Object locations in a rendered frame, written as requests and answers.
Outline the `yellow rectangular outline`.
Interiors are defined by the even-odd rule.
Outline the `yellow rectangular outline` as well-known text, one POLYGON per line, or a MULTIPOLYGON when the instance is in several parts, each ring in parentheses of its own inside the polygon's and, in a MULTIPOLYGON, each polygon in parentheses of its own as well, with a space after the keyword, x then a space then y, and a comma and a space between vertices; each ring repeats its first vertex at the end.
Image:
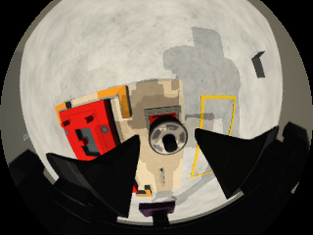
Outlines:
MULTIPOLYGON (((235 120, 235 103, 236 103, 236 95, 234 97, 234 95, 201 95, 201 116, 200 116, 200 128, 202 128, 202 122, 203 122, 203 109, 204 109, 204 99, 234 99, 234 110, 232 111, 232 120, 231 120, 231 126, 230 126, 230 134, 228 134, 228 136, 231 136, 231 129, 232 129, 232 124, 234 124, 234 120, 235 120)), ((197 158, 199 157, 199 151, 200 151, 200 146, 197 145, 196 148, 196 159, 193 162, 193 169, 192 169, 192 173, 191 173, 191 177, 193 176, 193 173, 195 173, 195 169, 196 169, 196 163, 197 163, 197 158)))

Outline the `black tyre with grey hub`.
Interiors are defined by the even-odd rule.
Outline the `black tyre with grey hub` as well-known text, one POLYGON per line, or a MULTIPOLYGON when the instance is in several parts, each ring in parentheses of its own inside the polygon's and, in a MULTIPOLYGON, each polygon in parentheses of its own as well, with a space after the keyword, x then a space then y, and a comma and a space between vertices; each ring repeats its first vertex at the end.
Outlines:
POLYGON ((179 153, 183 150, 184 145, 187 144, 188 140, 188 130, 185 126, 181 124, 179 118, 170 117, 165 115, 165 117, 158 117, 152 122, 149 129, 149 145, 153 149, 154 153, 160 153, 164 156, 172 156, 172 154, 179 153), (175 152, 165 152, 163 137, 167 134, 173 134, 177 144, 177 149, 175 152))

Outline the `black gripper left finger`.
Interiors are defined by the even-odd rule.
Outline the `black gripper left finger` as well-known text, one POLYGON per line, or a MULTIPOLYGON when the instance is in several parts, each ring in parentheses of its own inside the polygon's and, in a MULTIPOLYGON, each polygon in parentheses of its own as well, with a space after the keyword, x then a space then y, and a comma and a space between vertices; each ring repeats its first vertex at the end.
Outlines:
POLYGON ((59 177, 89 189, 111 211, 129 218, 140 150, 140 137, 134 134, 95 160, 75 160, 55 153, 46 157, 59 177))

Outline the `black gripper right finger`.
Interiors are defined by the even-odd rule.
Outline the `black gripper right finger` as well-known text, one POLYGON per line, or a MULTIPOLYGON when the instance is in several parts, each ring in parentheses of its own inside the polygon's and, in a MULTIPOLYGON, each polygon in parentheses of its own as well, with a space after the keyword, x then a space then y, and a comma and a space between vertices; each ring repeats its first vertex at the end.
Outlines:
POLYGON ((195 140, 208 161, 212 172, 222 187, 226 200, 242 192, 242 184, 253 172, 255 164, 267 145, 277 138, 279 126, 274 126, 259 136, 244 138, 228 136, 228 134, 208 132, 196 128, 195 140))

